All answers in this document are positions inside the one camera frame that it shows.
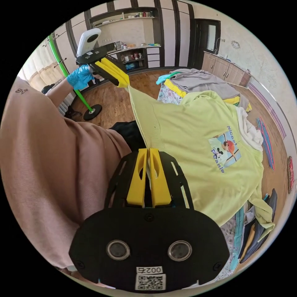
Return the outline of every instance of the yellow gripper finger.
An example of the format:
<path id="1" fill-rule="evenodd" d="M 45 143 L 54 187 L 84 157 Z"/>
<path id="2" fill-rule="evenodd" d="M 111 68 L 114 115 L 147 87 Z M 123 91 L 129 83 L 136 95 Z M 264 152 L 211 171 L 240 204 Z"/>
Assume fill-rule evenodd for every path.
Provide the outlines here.
<path id="1" fill-rule="evenodd" d="M 134 168 L 130 189 L 127 196 L 128 205 L 136 205 L 144 207 L 144 190 L 145 190 L 145 175 L 146 175 L 146 163 L 147 163 L 146 148 L 138 150 L 138 156 L 136 165 Z"/>

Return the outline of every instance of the doorway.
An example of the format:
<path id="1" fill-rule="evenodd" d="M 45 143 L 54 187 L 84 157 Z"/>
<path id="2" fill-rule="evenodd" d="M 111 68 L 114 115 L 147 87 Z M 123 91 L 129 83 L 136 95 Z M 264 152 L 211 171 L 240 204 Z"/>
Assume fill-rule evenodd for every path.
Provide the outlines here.
<path id="1" fill-rule="evenodd" d="M 204 52 L 218 54 L 221 40 L 221 21 L 192 19 L 190 23 L 192 53 L 188 67 L 201 69 Z"/>

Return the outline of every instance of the wooden floor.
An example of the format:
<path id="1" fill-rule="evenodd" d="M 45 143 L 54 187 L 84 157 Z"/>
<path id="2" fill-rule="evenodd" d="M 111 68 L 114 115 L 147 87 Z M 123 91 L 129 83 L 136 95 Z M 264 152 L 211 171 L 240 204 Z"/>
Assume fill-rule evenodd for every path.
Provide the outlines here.
<path id="1" fill-rule="evenodd" d="M 234 88 L 237 89 L 241 94 L 246 96 L 251 103 L 252 111 L 248 114 L 248 120 L 255 127 L 257 127 L 256 118 L 261 117 L 270 137 L 271 148 L 274 155 L 273 159 L 275 171 L 273 171 L 273 169 L 269 167 L 267 155 L 265 151 L 263 151 L 262 164 L 264 167 L 264 173 L 262 178 L 262 195 L 264 196 L 266 193 L 271 195 L 272 189 L 275 189 L 278 195 L 278 202 L 274 222 L 277 224 L 282 209 L 284 207 L 286 197 L 288 195 L 287 153 L 284 142 L 276 124 L 274 123 L 272 117 L 269 115 L 268 111 L 261 103 L 261 101 L 250 90 L 244 87 L 234 86 Z M 239 264 L 237 267 L 237 271 L 245 267 L 249 263 L 249 261 L 256 257 L 257 253 L 259 252 L 260 249 L 247 261 Z"/>
<path id="2" fill-rule="evenodd" d="M 169 71 L 149 71 L 130 75 L 130 84 L 133 88 L 157 99 L 161 85 L 156 85 L 156 81 L 159 76 L 167 74 Z M 129 94 L 125 89 L 118 88 L 110 82 L 84 93 L 84 98 L 90 106 L 101 104 L 103 107 L 101 113 L 90 121 L 93 124 L 108 129 L 116 122 L 135 120 Z M 72 107 L 83 114 L 87 110 L 79 99 L 76 99 Z"/>
<path id="3" fill-rule="evenodd" d="M 156 81 L 159 76 L 167 74 L 168 72 L 169 70 L 134 74 L 130 76 L 130 83 L 135 89 L 157 99 L 160 85 L 157 86 Z M 285 146 L 277 126 L 259 99 L 253 95 L 250 90 L 244 87 L 234 86 L 234 88 L 245 95 L 251 103 L 252 111 L 248 115 L 248 120 L 256 126 L 256 118 L 261 116 L 270 136 L 271 146 L 274 152 L 275 171 L 269 167 L 267 155 L 264 151 L 262 194 L 263 196 L 265 196 L 266 193 L 270 195 L 272 189 L 275 188 L 278 194 L 278 203 L 274 222 L 277 223 L 288 194 L 287 153 Z M 101 104 L 103 106 L 99 116 L 92 120 L 92 123 L 96 125 L 108 129 L 116 122 L 134 120 L 128 93 L 124 89 L 117 88 L 110 82 L 85 93 L 84 97 L 90 105 Z M 73 108 L 82 113 L 86 111 L 86 107 L 80 100 L 77 100 L 73 104 Z M 245 266 L 253 257 L 244 264 L 239 265 L 238 269 Z"/>

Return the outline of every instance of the shelf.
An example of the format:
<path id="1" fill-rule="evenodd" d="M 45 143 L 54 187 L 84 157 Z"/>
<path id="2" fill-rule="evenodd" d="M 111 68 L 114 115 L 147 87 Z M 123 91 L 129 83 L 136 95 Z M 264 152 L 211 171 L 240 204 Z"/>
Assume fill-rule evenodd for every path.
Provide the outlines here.
<path id="1" fill-rule="evenodd" d="M 129 64 L 129 63 L 133 63 L 133 62 L 137 62 L 137 61 L 144 61 L 144 59 L 134 59 L 134 60 L 129 60 L 128 62 L 123 61 L 123 64 Z"/>
<path id="2" fill-rule="evenodd" d="M 105 24 L 96 25 L 96 26 L 94 26 L 94 28 L 99 28 L 99 27 L 102 27 L 102 26 L 105 26 L 105 25 L 108 25 L 108 24 L 118 23 L 118 22 L 132 20 L 132 19 L 154 19 L 154 18 L 155 17 L 152 17 L 152 16 L 145 16 L 145 17 L 130 18 L 130 19 L 129 18 L 126 18 L 126 19 L 117 19 L 116 21 L 113 21 L 113 22 L 108 22 L 108 23 L 105 23 Z"/>
<path id="3" fill-rule="evenodd" d="M 138 67 L 138 68 L 130 69 L 130 70 L 127 70 L 127 73 L 137 71 L 137 70 L 143 70 L 143 69 L 146 69 L 146 67 Z"/>
<path id="4" fill-rule="evenodd" d="M 107 54 L 112 55 L 112 54 L 117 54 L 117 53 L 121 53 L 121 52 L 127 52 L 127 51 L 130 51 L 130 50 L 147 49 L 149 47 L 161 47 L 161 46 L 160 45 L 136 46 L 136 47 L 130 47 L 130 48 L 127 48 L 127 49 L 111 50 L 111 51 L 107 52 Z"/>

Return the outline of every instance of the blue glove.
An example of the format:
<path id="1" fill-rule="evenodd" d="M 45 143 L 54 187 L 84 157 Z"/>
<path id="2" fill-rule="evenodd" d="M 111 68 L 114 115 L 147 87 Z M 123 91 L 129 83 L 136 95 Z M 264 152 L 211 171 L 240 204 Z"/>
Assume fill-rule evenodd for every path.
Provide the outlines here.
<path id="1" fill-rule="evenodd" d="M 93 79 L 88 65 L 82 65 L 67 76 L 67 81 L 74 90 L 81 90 L 88 86 L 88 82 Z"/>

